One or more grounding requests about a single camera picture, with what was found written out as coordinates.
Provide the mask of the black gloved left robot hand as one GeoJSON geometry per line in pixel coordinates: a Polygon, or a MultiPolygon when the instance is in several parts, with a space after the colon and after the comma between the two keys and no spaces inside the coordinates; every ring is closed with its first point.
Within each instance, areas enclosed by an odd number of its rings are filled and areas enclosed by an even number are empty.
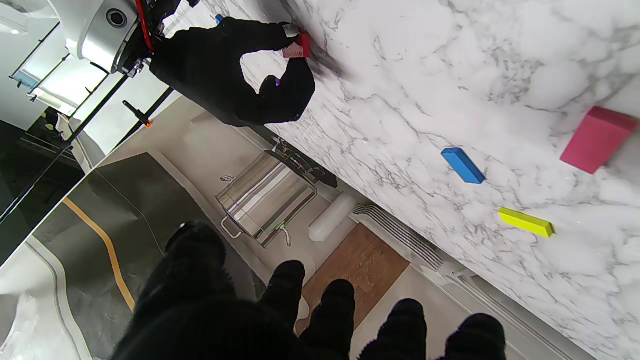
{"type": "MultiPolygon", "coordinates": [[[[355,330],[355,289],[331,282],[310,323],[295,335],[306,269],[286,260],[258,301],[242,300],[226,271],[219,231],[188,221],[139,297],[111,360],[349,360],[355,330]]],[[[398,301],[358,360],[426,360],[428,327],[417,300],[398,301]]],[[[506,335],[493,316],[467,317],[438,360],[506,360],[506,335]]]]}

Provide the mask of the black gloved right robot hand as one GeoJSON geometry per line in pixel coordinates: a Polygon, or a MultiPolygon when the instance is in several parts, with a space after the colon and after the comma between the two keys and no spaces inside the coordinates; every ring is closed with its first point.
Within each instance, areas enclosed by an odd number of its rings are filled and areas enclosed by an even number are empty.
{"type": "Polygon", "coordinates": [[[291,58],[283,75],[268,75],[259,90],[246,81],[241,60],[246,54],[283,50],[299,39],[291,23],[225,17],[216,27],[192,27],[162,39],[150,71],[225,125],[296,122],[316,89],[307,60],[291,58]]]}

